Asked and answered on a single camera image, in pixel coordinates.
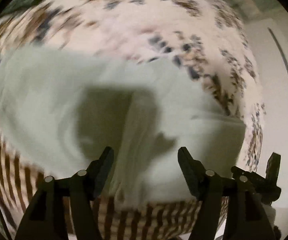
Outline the pale green pants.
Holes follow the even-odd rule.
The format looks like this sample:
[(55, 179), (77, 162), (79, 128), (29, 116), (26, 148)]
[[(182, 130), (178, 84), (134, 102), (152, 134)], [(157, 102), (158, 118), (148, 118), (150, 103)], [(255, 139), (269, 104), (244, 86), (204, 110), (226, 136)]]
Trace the pale green pants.
[(191, 197), (177, 161), (183, 146), (228, 177), (245, 124), (168, 59), (135, 64), (26, 46), (0, 61), (0, 129), (26, 161), (59, 178), (111, 147), (103, 193), (134, 209)]

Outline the floral patterned bed blanket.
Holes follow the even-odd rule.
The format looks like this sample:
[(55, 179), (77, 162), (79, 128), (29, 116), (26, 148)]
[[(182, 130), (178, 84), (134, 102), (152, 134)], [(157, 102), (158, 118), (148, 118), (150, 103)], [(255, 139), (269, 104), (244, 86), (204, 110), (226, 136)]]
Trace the floral patterned bed blanket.
[[(135, 64), (170, 60), (226, 114), (243, 121), (235, 165), (257, 168), (265, 114), (258, 66), (242, 19), (225, 1), (12, 0), (0, 15), (0, 61), (26, 46)], [(47, 176), (71, 177), (59, 178), (26, 161), (0, 129), (0, 208), (11, 239)], [(191, 194), (132, 209), (118, 206), (103, 191), (91, 202), (102, 239), (172, 239), (192, 231), (201, 207)], [(77, 239), (68, 198), (64, 208), (68, 239)]]

